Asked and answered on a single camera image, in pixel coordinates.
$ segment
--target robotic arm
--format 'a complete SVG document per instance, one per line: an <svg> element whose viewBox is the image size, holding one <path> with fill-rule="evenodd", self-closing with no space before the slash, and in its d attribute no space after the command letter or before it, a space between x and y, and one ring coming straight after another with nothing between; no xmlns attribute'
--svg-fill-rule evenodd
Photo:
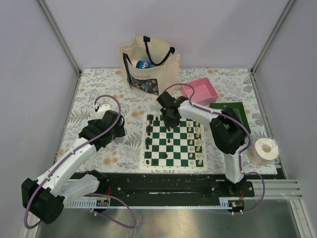
<svg viewBox="0 0 317 238"><path fill-rule="evenodd" d="M222 113L240 122L233 109L227 108L220 111L201 105L196 105L195 107L195 103L191 105L188 98L181 96L175 99L167 91L163 92L157 98L157 101L163 107L161 112L165 126L178 126L181 118L192 119L204 125L209 124L214 142L224 155L226 178L233 184L240 182L244 178L243 173L239 169L238 151L245 144L246 134L231 120L213 113Z"/></svg>
<svg viewBox="0 0 317 238"><path fill-rule="evenodd" d="M106 147L114 139L125 135L124 118L120 116L116 125L108 133L88 143L89 140L106 131L117 117L118 113L107 110L102 119L88 121L88 126L83 128L79 133L79 138L72 145L70 149L71 155L65 154L36 180L26 179L22 184L24 208L27 207L34 191L45 179L47 179L46 183L43 184L34 197L29 210L46 224L55 221L64 206L78 198L94 192L104 194L107 187L107 177L95 170L88 172L75 182L65 184L78 168L99 151L101 147Z"/></svg>

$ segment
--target pink tray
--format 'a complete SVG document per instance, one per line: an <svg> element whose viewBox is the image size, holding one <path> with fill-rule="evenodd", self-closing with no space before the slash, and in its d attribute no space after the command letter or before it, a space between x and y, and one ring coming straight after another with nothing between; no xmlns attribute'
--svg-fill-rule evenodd
<svg viewBox="0 0 317 238"><path fill-rule="evenodd" d="M186 82L186 84L193 86L195 89L195 95L192 98L194 103L208 106L210 103L215 103L217 101L218 94L207 77ZM180 92L184 97L189 98L193 90L190 87L182 85Z"/></svg>

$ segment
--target canvas tote bag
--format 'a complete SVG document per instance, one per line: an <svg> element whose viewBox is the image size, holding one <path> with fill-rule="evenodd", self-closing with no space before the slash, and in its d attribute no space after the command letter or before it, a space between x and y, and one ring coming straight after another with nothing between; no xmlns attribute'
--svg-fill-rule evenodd
<svg viewBox="0 0 317 238"><path fill-rule="evenodd" d="M134 41L120 47L122 81L156 99L168 86L178 82L180 54L166 41L134 36ZM136 68L133 62L150 61L154 67Z"/></svg>

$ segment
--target table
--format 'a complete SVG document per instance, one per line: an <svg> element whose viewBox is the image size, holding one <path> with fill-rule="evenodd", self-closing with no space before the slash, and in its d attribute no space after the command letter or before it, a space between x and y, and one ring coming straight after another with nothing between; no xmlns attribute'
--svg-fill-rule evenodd
<svg viewBox="0 0 317 238"><path fill-rule="evenodd" d="M219 94L218 103L243 102L253 141L266 137L263 118L248 70L246 68L181 69L179 81L188 82L206 76ZM175 170L143 171L139 168L143 116L147 112L159 112L160 105L152 98L131 90L127 84L123 83L120 69L88 68L83 71L61 149L58 152L59 156L64 155L70 149L78 138L78 133L87 125L87 121L96 118L93 101L103 94L112 95L119 100L126 122L126 136L118 138L106 148L102 148L83 164L78 172L97 170L105 173L192 173L191 171ZM180 95L178 89L174 96ZM99 103L109 103L113 110L117 110L115 102L111 99L101 98ZM223 154L215 146L211 131L207 126L205 126L205 137L208 170L195 173L224 174ZM246 153L243 153L243 166L246 173L255 171L260 174L277 174L274 164L265 167L253 166Z"/></svg>

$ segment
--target bag handle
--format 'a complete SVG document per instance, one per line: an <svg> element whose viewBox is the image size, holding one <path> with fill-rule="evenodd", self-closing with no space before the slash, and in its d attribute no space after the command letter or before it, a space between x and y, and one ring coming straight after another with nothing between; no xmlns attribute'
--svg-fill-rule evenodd
<svg viewBox="0 0 317 238"><path fill-rule="evenodd" d="M143 36L143 41L145 43L145 48L146 48L146 52L147 55L149 57L150 62L154 65L154 66L160 66L161 64L163 64L167 58L169 57L169 54L173 54L175 52L175 48L174 47L170 47L169 51L167 52L167 54L165 55L164 59L160 62L160 63L154 63L151 56L150 56L150 51L149 51L149 46L148 46L148 42L151 42L150 38L147 36Z"/></svg>
<svg viewBox="0 0 317 238"><path fill-rule="evenodd" d="M130 75L130 71L129 71L128 61L130 62L130 64L132 64L132 63L131 63L129 56L126 53L123 53L122 55L123 55L124 67L125 67L125 70L127 72L127 80L128 80L129 85L130 85L130 88L131 88L132 80L131 80L131 75Z"/></svg>

